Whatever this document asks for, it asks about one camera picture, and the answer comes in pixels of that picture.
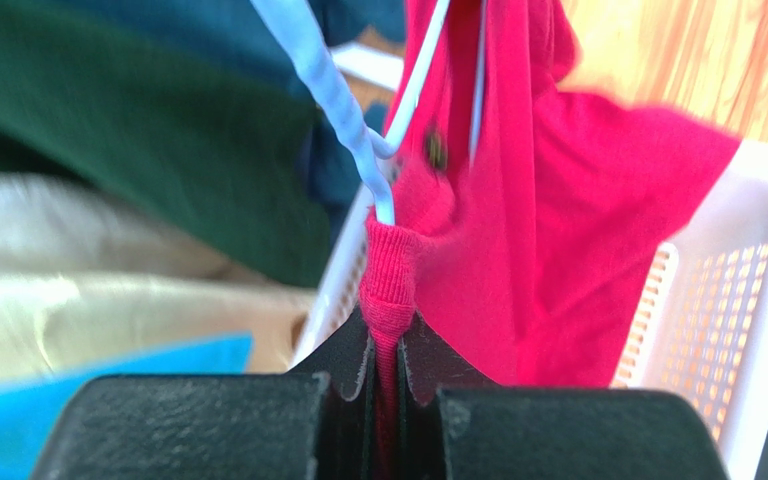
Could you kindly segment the red t-shirt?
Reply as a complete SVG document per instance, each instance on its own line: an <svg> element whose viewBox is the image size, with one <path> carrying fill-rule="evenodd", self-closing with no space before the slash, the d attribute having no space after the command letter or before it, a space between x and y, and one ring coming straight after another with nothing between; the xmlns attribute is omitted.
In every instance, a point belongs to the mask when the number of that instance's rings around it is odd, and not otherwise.
<svg viewBox="0 0 768 480"><path fill-rule="evenodd" d="M399 219L366 223L359 308L376 349L376 422L394 421L397 344L424 312L418 243L502 244L516 388L611 385L658 248L735 157L736 137L663 108L559 89L578 42L557 1L453 1L398 150Z"/></svg>

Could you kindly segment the light blue wire hanger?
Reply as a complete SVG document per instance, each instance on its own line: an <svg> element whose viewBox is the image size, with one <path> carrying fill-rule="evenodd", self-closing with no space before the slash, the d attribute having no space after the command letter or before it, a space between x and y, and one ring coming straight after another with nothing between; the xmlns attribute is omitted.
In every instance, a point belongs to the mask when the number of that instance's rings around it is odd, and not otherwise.
<svg viewBox="0 0 768 480"><path fill-rule="evenodd" d="M289 56L299 79L330 121L338 141L352 155L362 183L371 191L377 221L382 224L396 223L396 209L391 186L378 162L392 158L404 140L449 16L450 5L449 1L435 3L414 69L410 73L390 129L385 136L381 136L364 121L356 98L350 92L344 77L338 72L325 45L309 3L252 3L267 29Z"/></svg>

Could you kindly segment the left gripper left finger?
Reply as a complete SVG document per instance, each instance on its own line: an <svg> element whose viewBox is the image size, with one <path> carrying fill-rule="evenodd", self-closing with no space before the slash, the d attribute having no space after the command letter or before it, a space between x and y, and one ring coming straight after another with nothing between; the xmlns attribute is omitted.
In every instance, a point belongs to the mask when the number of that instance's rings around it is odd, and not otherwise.
<svg viewBox="0 0 768 480"><path fill-rule="evenodd" d="M72 422L35 479L367 479L375 349L358 312L283 374L165 380L130 416Z"/></svg>

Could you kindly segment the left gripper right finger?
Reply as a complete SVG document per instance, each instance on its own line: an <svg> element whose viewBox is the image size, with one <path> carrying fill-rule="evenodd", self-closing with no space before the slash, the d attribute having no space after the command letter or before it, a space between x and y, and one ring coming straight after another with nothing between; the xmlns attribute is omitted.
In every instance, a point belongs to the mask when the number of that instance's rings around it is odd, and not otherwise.
<svg viewBox="0 0 768 480"><path fill-rule="evenodd" d="M698 414L637 389L510 388L421 317L398 347L401 479L723 479Z"/></svg>

